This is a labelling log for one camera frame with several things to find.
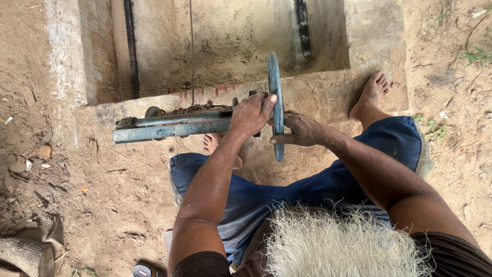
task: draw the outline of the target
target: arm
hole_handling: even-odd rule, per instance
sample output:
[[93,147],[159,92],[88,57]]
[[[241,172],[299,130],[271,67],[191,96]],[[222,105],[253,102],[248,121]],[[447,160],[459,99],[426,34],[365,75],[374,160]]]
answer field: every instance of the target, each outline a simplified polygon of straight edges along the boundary
[[169,274],[181,260],[201,251],[225,256],[217,225],[224,215],[234,162],[247,138],[265,126],[276,101],[276,95],[260,92],[234,110],[229,130],[183,197],[174,222]]
[[436,190],[403,164],[294,111],[286,112],[284,122],[292,134],[277,135],[271,142],[327,147],[345,164],[367,196],[388,212],[397,229],[410,234],[443,232],[478,247],[472,234]]

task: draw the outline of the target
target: blue wheel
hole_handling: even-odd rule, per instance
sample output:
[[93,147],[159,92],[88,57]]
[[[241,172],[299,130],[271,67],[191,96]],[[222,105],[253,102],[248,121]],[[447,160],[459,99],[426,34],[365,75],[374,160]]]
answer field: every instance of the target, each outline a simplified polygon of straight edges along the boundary
[[[282,89],[280,87],[280,73],[278,72],[277,55],[270,52],[267,59],[268,67],[268,91],[277,95],[277,102],[274,106],[274,125],[272,127],[273,135],[283,135],[283,100]],[[275,144],[275,159],[277,162],[283,160],[284,145]]]

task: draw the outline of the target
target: hand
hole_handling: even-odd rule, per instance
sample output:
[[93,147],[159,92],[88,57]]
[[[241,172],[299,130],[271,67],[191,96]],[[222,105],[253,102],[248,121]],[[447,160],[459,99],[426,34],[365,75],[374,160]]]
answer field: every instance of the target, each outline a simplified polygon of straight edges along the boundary
[[[292,133],[276,135],[270,139],[270,143],[312,146],[321,144],[323,141],[323,125],[308,116],[288,110],[283,113],[283,123],[290,128]],[[273,126],[273,124],[274,119],[270,118],[268,125]]]
[[267,123],[276,101],[275,94],[266,92],[258,92],[244,99],[234,109],[228,132],[237,134],[242,139],[258,133]]

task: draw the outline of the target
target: dirt ground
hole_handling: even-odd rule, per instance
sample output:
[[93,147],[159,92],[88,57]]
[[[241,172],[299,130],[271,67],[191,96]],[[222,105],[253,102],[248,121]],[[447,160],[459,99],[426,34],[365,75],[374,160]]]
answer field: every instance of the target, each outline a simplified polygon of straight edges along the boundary
[[[165,269],[164,231],[172,228],[177,212],[168,187],[167,162],[176,153],[198,149],[193,145],[198,139],[187,138],[172,153],[163,149],[162,156],[148,160],[136,157],[140,152],[132,147],[125,148],[119,158],[128,161],[128,170],[122,174],[107,173],[117,169],[110,157],[69,150],[65,144],[69,138],[51,128],[63,126],[58,111],[67,107],[53,93],[56,84],[48,63],[51,48],[45,6],[33,0],[0,3],[0,117],[13,117],[7,124],[0,122],[0,158],[3,167],[18,166],[29,157],[35,161],[29,171],[21,173],[28,182],[7,171],[1,173],[1,236],[11,236],[17,223],[33,214],[49,222],[50,215],[59,213],[69,253],[60,262],[57,276],[69,276],[74,267],[92,268],[98,276],[131,276],[141,259]],[[400,4],[410,103],[409,110],[400,115],[425,116],[425,133],[431,132],[426,127],[429,120],[450,126],[447,138],[428,138],[435,168],[427,182],[443,196],[481,249],[492,256],[492,118],[487,114],[492,111],[492,67],[466,66],[467,61],[460,59],[474,46],[492,49],[492,16],[470,16],[491,7],[492,2],[416,0]],[[439,116],[441,111],[449,119]],[[301,112],[310,113],[308,107]],[[348,121],[335,126],[352,136],[362,129]],[[36,159],[38,147],[46,141],[53,148],[48,168]],[[297,167],[281,173],[290,175],[288,180],[320,171],[335,159],[317,146],[288,151],[297,162]],[[143,160],[146,167],[133,168],[133,159]],[[248,162],[254,160],[245,159],[245,177],[261,183],[282,181],[270,176],[268,169],[252,170],[254,165]],[[54,203],[43,205],[33,190],[49,200],[48,183],[67,192],[53,192]],[[80,187],[89,190],[81,192]],[[16,200],[9,201],[11,196]],[[145,236],[144,243],[123,236],[123,232],[136,230]]]

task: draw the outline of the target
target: denim shorts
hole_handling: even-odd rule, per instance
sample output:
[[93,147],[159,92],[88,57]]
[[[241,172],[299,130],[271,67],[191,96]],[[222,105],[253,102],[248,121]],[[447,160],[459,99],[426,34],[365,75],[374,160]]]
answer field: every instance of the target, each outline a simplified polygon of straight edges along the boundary
[[[354,139],[393,157],[422,178],[434,166],[420,124],[412,117],[395,116],[376,121]],[[171,190],[177,206],[207,159],[202,154],[185,153],[169,161]],[[281,203],[319,206],[335,212],[358,208],[391,224],[388,214],[368,198],[340,160],[316,175],[287,186],[258,185],[232,174],[224,216],[218,226],[229,263],[241,264],[254,231]]]

